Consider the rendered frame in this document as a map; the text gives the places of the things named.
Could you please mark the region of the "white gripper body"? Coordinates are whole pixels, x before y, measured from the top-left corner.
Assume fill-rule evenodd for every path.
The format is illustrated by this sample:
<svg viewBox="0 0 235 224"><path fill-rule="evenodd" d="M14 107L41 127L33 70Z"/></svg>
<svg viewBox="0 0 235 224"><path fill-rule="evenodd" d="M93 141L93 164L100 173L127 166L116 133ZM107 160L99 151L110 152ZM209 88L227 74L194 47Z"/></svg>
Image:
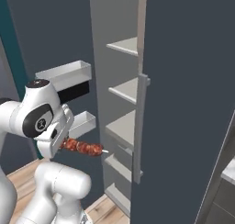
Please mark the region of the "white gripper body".
<svg viewBox="0 0 235 224"><path fill-rule="evenodd" d="M66 104L62 105L47 129L36 138L39 152L44 158L54 157L64 139L68 137L73 121L71 109Z"/></svg>

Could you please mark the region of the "brown kebab skewer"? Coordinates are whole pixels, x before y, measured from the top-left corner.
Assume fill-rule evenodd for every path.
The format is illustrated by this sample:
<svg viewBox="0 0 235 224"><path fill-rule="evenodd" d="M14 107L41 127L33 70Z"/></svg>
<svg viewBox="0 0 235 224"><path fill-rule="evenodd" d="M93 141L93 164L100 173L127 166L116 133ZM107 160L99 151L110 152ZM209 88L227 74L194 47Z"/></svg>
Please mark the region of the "brown kebab skewer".
<svg viewBox="0 0 235 224"><path fill-rule="evenodd" d="M86 154L89 156L100 156L103 153L107 153L107 150L105 150L101 144L90 144L72 138L64 140L61 145L61 149L65 149L67 151L77 151L81 154Z"/></svg>

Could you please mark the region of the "small white door bin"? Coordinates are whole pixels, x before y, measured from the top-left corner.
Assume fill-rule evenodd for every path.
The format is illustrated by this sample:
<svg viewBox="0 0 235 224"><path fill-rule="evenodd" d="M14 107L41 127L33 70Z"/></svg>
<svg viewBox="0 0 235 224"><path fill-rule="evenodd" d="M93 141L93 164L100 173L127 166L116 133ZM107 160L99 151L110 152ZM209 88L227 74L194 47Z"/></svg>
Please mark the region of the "small white door bin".
<svg viewBox="0 0 235 224"><path fill-rule="evenodd" d="M95 116L84 111L74 117L74 122L69 130L69 137L73 139L78 139L85 133L91 131L96 127Z"/></svg>

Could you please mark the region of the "grey freezer drawer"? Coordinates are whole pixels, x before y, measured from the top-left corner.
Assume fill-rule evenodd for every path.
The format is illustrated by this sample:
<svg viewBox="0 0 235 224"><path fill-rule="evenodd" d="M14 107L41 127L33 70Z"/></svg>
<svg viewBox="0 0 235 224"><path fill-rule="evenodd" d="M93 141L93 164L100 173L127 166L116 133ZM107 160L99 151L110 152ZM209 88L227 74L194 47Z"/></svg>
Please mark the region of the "grey freezer drawer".
<svg viewBox="0 0 235 224"><path fill-rule="evenodd" d="M131 182L131 171L113 155L105 158L106 175L117 183Z"/></svg>
<svg viewBox="0 0 235 224"><path fill-rule="evenodd" d="M110 185L105 193L126 216L130 217L130 201L115 187L115 184Z"/></svg>

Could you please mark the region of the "grey freezer shelf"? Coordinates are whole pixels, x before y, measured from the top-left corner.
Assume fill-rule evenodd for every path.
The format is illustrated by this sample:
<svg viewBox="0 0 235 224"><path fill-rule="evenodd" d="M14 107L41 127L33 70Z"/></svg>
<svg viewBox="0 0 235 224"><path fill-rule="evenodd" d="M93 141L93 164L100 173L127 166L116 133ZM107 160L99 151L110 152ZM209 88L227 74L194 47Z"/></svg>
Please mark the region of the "grey freezer shelf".
<svg viewBox="0 0 235 224"><path fill-rule="evenodd" d="M134 150L135 110L106 125L106 133L125 147Z"/></svg>
<svg viewBox="0 0 235 224"><path fill-rule="evenodd" d="M138 56L137 51L137 38L123 39L114 43L109 43L106 45L112 50L118 50L132 56Z"/></svg>
<svg viewBox="0 0 235 224"><path fill-rule="evenodd" d="M119 84L117 86L109 87L108 91L114 95L117 95L132 104L136 104L137 102L137 87L138 87L138 79L134 78L129 80L123 84Z"/></svg>

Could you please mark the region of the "dark grey open freezer door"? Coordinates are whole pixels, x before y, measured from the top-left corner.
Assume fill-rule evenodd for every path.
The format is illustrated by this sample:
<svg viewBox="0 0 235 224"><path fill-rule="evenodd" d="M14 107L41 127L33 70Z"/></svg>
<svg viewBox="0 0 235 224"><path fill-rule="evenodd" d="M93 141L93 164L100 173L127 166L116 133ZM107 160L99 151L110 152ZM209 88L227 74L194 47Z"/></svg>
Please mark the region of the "dark grey open freezer door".
<svg viewBox="0 0 235 224"><path fill-rule="evenodd" d="M74 114L87 110L98 121L90 0L1 1L0 17L4 21L0 21L0 34L19 99L35 73L82 60L92 65L90 92L68 104ZM61 150L54 161L91 176L92 188L83 199L84 207L104 194L101 157Z"/></svg>

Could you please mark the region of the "dark grey closed fridge door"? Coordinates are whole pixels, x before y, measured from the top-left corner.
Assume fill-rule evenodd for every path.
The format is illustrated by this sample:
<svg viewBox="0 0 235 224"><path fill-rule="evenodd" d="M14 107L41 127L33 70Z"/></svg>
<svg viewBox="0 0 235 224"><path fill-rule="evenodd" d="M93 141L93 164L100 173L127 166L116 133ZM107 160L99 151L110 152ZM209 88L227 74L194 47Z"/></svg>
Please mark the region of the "dark grey closed fridge door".
<svg viewBox="0 0 235 224"><path fill-rule="evenodd" d="M147 0L131 224L194 224L235 111L235 0Z"/></svg>

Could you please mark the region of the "grey freezer interior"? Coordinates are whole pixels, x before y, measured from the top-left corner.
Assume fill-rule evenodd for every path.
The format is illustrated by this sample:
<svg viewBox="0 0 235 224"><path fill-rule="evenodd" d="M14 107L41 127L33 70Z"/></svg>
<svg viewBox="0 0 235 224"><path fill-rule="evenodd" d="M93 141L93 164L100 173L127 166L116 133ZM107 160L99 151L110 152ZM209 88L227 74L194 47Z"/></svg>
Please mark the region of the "grey freezer interior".
<svg viewBox="0 0 235 224"><path fill-rule="evenodd" d="M123 84L143 73L145 0L90 0L95 55L100 140L107 153L102 157L105 190L112 184L130 201L133 152L106 133L106 125L135 110L136 104L114 95L109 87ZM137 38L138 56L112 50L106 45ZM131 182L117 183L106 175L105 158L113 154L131 171Z"/></svg>

